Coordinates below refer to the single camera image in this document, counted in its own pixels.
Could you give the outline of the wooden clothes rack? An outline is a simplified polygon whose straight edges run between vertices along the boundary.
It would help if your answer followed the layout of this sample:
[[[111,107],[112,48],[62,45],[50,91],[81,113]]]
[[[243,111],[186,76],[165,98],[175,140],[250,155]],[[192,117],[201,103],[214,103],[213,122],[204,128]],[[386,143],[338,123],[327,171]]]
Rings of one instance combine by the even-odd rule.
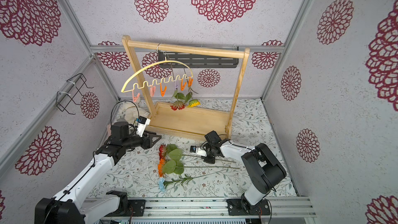
[[[152,97],[149,93],[149,88],[145,88],[144,90],[140,89],[149,108],[149,118],[151,120],[149,129],[151,131],[200,141],[204,140],[205,134],[210,131],[216,131],[219,134],[225,134],[228,138],[231,136],[234,111],[250,55],[249,48],[246,48],[244,51],[235,51],[162,43],[157,44],[133,41],[128,35],[122,36],[122,44],[127,40],[130,40],[130,43],[133,43],[134,49],[143,48],[157,51],[160,50],[203,56],[241,59],[242,63],[240,72],[229,112],[211,110],[197,106],[192,108],[186,107],[183,110],[174,111],[171,109],[171,104],[167,102],[153,103]]]

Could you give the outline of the orange artificial flower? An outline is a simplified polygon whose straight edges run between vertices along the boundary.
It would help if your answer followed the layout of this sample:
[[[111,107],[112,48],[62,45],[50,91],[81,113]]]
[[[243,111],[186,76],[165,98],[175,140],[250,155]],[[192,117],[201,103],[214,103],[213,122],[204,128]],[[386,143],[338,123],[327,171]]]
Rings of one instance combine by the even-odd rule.
[[[229,166],[186,166],[181,161],[161,159],[158,163],[158,175],[164,177],[169,174],[182,175],[186,169],[232,169],[239,170],[237,167]]]

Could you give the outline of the yellow artificial flower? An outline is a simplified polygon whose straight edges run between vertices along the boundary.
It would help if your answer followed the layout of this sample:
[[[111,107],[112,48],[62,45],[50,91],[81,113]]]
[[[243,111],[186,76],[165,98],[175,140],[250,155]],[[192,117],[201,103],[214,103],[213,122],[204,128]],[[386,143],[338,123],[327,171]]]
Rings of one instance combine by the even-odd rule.
[[[185,100],[184,100],[185,107],[192,108],[201,104],[198,99],[195,99],[193,97],[194,93],[195,91],[192,89],[192,87],[191,88],[188,87],[188,93],[185,95]]]

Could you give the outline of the red artificial flower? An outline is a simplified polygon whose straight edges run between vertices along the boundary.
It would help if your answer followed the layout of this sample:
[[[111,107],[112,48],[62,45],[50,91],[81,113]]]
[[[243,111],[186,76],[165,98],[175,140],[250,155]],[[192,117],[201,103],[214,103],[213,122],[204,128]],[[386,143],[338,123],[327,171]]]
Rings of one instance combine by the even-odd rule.
[[[179,83],[179,80],[175,78],[172,65],[171,65],[171,69],[172,69],[172,76],[173,76],[174,82]],[[179,89],[175,90],[175,88],[174,88],[174,93],[173,93],[172,99],[175,100],[171,105],[172,110],[177,111],[177,110],[185,109],[185,104],[184,104],[185,95],[183,93],[180,93]]]
[[[161,144],[159,147],[159,157],[160,159],[164,160],[175,160],[175,161],[180,161],[184,157],[194,157],[201,159],[202,157],[197,156],[197,155],[189,155],[183,153],[183,150],[178,148],[175,144]]]

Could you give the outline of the yellow wavy clothes hanger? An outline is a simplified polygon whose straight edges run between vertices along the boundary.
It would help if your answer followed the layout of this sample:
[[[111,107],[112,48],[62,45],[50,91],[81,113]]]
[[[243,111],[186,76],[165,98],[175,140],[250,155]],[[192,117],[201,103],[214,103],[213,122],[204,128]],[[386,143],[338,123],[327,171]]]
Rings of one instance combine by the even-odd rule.
[[[169,73],[165,73],[163,70],[160,69],[160,64],[164,63],[176,63],[179,65],[182,65],[183,67],[186,67],[189,71],[188,75],[186,73],[182,75],[177,75],[175,76],[176,79],[178,80],[186,80],[189,77],[193,78],[193,71],[190,67],[188,67],[186,64],[179,62],[179,61],[170,61],[170,60],[165,60],[165,61],[158,61],[155,63],[147,64],[145,67],[140,67],[140,63],[138,62],[136,52],[133,47],[133,43],[130,43],[130,40],[127,40],[126,42],[123,43],[123,46],[125,48],[125,52],[129,58],[131,67],[134,70],[134,74],[126,80],[124,85],[122,86],[121,92],[126,93],[126,92],[132,92],[135,89],[142,89],[144,90],[145,88],[149,88],[151,86],[155,85],[160,85],[160,84],[167,84],[169,82],[174,82],[173,76],[172,76],[172,69],[170,68]],[[144,76],[142,73],[146,70],[149,70],[149,74],[151,77],[153,77],[152,82],[150,83],[149,81],[144,79]]]

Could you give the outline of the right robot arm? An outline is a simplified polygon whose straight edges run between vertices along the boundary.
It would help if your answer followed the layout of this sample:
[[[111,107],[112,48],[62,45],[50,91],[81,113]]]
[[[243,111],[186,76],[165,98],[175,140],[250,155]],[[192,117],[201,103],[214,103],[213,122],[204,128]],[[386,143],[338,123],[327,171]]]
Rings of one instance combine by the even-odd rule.
[[[235,159],[242,162],[252,185],[241,197],[241,207],[245,211],[259,206],[263,198],[275,189],[287,176],[285,168],[266,144],[245,146],[230,139],[222,140],[216,131],[205,135],[202,157],[207,163],[214,163],[216,157]]]

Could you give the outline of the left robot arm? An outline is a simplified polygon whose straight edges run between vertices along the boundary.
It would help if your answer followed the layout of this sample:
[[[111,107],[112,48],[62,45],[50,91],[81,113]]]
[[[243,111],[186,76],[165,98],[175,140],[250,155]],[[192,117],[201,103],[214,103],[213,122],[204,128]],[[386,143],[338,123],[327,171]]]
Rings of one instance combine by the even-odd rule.
[[[85,204],[93,187],[126,154],[137,147],[150,149],[162,137],[146,131],[150,119],[139,117],[133,131],[126,121],[111,125],[111,135],[93,152],[89,164],[51,199],[43,198],[35,206],[36,224],[94,224],[111,216],[142,216],[145,202],[130,203],[122,191],[109,191],[104,197]]]

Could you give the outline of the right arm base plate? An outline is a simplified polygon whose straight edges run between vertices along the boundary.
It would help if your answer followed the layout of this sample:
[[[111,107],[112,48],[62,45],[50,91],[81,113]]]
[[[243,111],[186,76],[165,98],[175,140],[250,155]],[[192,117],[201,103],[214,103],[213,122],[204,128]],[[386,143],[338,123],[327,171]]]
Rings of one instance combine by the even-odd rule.
[[[251,205],[244,199],[227,199],[226,203],[230,216],[271,216],[272,214],[272,208],[266,199],[262,199],[255,205]]]

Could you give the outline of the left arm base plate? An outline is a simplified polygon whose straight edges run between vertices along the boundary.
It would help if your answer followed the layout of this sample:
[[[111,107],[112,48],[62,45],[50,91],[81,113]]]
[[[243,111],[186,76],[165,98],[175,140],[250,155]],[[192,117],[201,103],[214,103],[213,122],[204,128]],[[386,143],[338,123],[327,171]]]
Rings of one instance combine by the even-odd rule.
[[[118,208],[106,215],[107,217],[143,217],[146,205],[145,200],[129,200],[126,192],[116,190],[109,191],[106,195],[120,198]]]

